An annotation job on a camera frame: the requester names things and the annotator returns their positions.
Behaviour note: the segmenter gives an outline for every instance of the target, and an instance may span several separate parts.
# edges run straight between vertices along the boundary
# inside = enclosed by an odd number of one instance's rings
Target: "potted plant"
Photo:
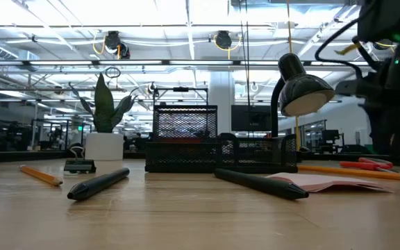
[[[86,137],[85,158],[87,160],[122,160],[123,159],[123,135],[112,133],[114,127],[121,122],[123,114],[128,112],[135,101],[132,92],[124,97],[114,107],[112,93],[104,82],[103,74],[100,74],[95,87],[95,112],[91,105],[81,98],[70,84],[72,92],[80,99],[81,105],[94,118],[96,133],[91,133]]]

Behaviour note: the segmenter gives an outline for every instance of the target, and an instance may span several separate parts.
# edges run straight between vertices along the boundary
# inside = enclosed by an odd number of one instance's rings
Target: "lamp arm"
[[[271,137],[276,138],[278,137],[278,114],[277,114],[277,105],[278,105],[278,98],[281,94],[281,91],[285,86],[285,81],[281,77],[274,87],[274,91],[272,92],[271,96]]]

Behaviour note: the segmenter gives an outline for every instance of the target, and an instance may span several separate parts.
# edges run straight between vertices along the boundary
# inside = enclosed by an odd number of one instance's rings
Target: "binder clip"
[[[75,152],[75,149],[81,149],[81,156],[83,159],[78,159],[78,154]],[[68,171],[71,174],[96,172],[97,168],[95,167],[94,160],[84,160],[83,147],[74,146],[69,150],[75,155],[75,160],[66,160],[64,171]]]

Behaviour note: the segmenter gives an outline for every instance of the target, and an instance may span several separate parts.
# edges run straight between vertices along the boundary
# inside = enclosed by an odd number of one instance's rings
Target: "desk lamp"
[[[326,81],[305,72],[299,58],[287,53],[278,61],[281,78],[271,96],[271,135],[278,136],[277,105],[286,117],[317,112],[334,97],[334,90]]]

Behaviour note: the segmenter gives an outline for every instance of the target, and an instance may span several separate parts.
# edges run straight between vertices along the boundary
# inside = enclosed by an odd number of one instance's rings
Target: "plant leaf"
[[[88,111],[92,116],[94,116],[94,113],[92,112],[92,109],[90,108],[90,105],[87,103],[87,101],[80,97],[80,94],[78,93],[78,91],[76,91],[74,89],[74,87],[72,87],[72,85],[70,85],[70,83],[69,83],[69,87],[71,88],[72,93],[74,93],[80,99],[80,102],[81,102],[81,105],[83,106],[83,108],[86,111]]]
[[[134,100],[132,100],[132,96],[128,95],[124,97],[118,104],[115,109],[114,115],[110,120],[112,127],[115,127],[118,123],[120,123],[123,119],[124,113],[131,110],[133,106]]]
[[[95,113],[103,114],[106,117],[112,117],[114,114],[114,99],[101,73],[95,87],[95,108]]]
[[[98,113],[95,109],[94,125],[98,133],[112,133],[113,126],[110,124],[110,117],[103,113]]]

